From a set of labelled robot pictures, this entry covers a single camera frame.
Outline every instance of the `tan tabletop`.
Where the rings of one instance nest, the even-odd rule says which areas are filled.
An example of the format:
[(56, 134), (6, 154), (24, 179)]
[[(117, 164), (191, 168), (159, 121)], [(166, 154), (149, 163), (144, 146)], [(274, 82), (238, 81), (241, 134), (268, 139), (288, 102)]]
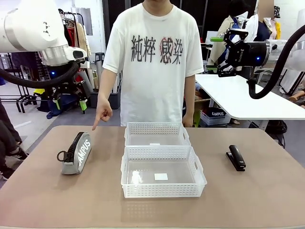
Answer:
[[(92, 152), (80, 175), (61, 175), (56, 155), (79, 131)], [(271, 228), (305, 225), (305, 170), (257, 129), (188, 129), (208, 180), (200, 198), (125, 199), (123, 127), (52, 129), (0, 189), (0, 226), (23, 228)], [(226, 157), (237, 145), (247, 164)]]

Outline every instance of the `stapler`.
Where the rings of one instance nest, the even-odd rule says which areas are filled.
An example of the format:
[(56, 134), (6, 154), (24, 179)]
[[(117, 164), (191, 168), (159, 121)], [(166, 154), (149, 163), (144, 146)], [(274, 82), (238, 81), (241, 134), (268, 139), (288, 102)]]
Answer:
[(60, 151), (57, 160), (62, 162), (62, 174), (80, 174), (91, 152), (91, 138), (87, 132), (79, 132), (68, 151)]
[(234, 165), (235, 169), (240, 172), (244, 172), (244, 168), (246, 168), (246, 163), (239, 152), (237, 146), (229, 146), (230, 152), (227, 152), (227, 156)]

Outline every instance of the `sneaker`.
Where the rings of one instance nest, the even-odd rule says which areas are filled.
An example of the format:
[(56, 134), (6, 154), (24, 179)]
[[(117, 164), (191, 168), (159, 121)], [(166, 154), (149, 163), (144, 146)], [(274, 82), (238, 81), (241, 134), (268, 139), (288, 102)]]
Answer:
[(6, 154), (6, 156), (10, 157), (10, 158), (14, 158), (18, 161), (24, 161), (28, 155), (23, 151), (23, 149), (19, 146), (19, 150), (17, 153), (8, 153)]
[(14, 172), (14, 169), (9, 168), (6, 165), (0, 166), (0, 174), (3, 176), (4, 180), (8, 180)]

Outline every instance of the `table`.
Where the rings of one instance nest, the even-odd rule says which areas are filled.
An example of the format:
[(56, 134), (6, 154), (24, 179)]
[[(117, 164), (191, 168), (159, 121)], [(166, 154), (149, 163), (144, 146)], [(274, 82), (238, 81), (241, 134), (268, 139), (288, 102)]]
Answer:
[[(56, 155), (79, 131), (92, 151), (80, 175), (61, 175)], [(259, 129), (187, 129), (208, 184), (200, 198), (125, 199), (124, 127), (52, 129), (0, 189), (0, 228), (271, 228), (305, 225), (305, 170)], [(236, 144), (247, 164), (225, 153)]]
[(241, 76), (220, 78), (216, 74), (198, 74), (196, 81), (216, 102), (237, 120), (262, 120), (259, 127), (266, 129), (269, 120), (305, 120), (305, 109), (274, 94), (255, 100), (249, 95), (247, 80)]

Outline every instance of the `white robotic arm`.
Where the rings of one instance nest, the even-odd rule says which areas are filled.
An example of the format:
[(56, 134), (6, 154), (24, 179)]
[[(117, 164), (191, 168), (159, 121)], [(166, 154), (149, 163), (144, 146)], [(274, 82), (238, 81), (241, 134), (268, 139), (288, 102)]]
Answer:
[(0, 14), (0, 52), (39, 52), (48, 66), (87, 57), (85, 50), (68, 46), (53, 0), (21, 0), (17, 9)]

